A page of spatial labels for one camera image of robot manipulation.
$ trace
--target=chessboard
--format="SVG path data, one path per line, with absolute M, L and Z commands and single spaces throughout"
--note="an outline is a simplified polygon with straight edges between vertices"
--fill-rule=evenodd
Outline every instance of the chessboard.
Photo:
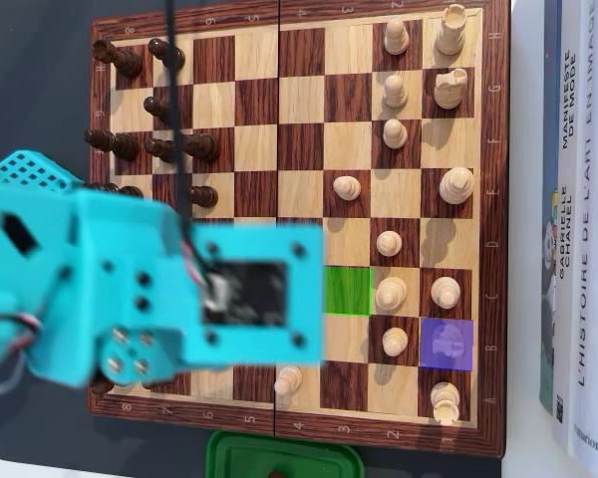
M 323 361 L 92 387 L 92 413 L 503 454 L 510 7 L 461 2 L 464 44 L 445 55 L 436 41 L 450 3 L 247 0 L 175 11 L 185 56 L 177 73 L 181 129 L 210 134 L 219 149 L 211 162 L 184 156 L 188 184 L 217 193 L 211 207 L 191 205 L 194 220 L 323 228 Z M 392 19 L 408 33 L 402 54 L 384 45 Z M 168 126 L 143 108 L 147 97 L 167 99 L 167 70 L 148 49 L 152 38 L 165 40 L 163 15 L 97 19 L 91 36 L 141 56 L 143 68 L 128 79 L 92 58 L 89 128 L 139 144 L 170 139 Z M 466 73 L 460 103 L 440 108 L 437 77 L 456 69 Z M 407 92 L 399 107 L 384 99 L 394 76 Z M 402 147 L 386 145 L 389 120 L 405 128 Z M 450 204 L 440 184 L 455 168 L 469 171 L 473 192 Z M 89 171 L 91 182 L 133 186 L 145 200 L 174 206 L 173 166 L 143 148 L 127 161 L 91 147 Z M 353 200 L 335 191 L 342 176 L 360 188 Z M 387 231 L 401 240 L 393 255 L 378 250 Z M 433 297 L 441 278 L 459 289 L 450 308 Z M 386 283 L 405 284 L 395 309 L 378 305 Z M 405 336 L 397 354 L 386 352 L 387 331 Z M 295 381 L 276 391 L 288 369 Z

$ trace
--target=black pawn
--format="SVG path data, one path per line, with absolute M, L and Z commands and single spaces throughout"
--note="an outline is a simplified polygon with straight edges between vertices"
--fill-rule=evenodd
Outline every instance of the black pawn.
M 172 163 L 172 141 L 152 137 L 144 143 L 144 149 L 151 156 L 158 157 L 163 162 Z
M 211 162 L 219 154 L 217 140 L 210 134 L 184 134 L 183 151 L 195 159 Z
M 93 58 L 102 63 L 113 63 L 120 75 L 135 78 L 142 71 L 142 57 L 136 53 L 120 50 L 108 40 L 93 42 Z
M 161 60 L 163 65 L 167 67 L 169 70 L 179 71 L 185 62 L 185 56 L 183 51 L 180 50 L 178 47 L 175 47 L 175 59 L 171 65 L 171 61 L 169 58 L 169 51 L 170 45 L 165 42 L 164 40 L 160 40 L 159 38 L 153 38 L 149 41 L 149 51 L 158 59 Z
M 192 204 L 201 207 L 212 207 L 217 203 L 217 191 L 210 186 L 191 186 L 188 197 Z

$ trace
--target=black chess piece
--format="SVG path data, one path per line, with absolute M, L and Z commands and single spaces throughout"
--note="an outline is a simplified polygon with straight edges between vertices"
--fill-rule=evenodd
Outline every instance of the black chess piece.
M 93 58 L 102 63 L 113 63 L 120 75 L 131 79 L 142 71 L 142 57 L 136 53 L 120 50 L 108 40 L 93 42 Z
M 170 45 L 164 40 L 159 38 L 153 38 L 149 41 L 149 51 L 158 59 L 161 60 L 163 65 L 169 70 L 175 70 L 176 72 L 181 70 L 185 62 L 185 55 L 182 50 L 175 47 L 175 58 L 172 62 L 169 58 L 168 49 Z

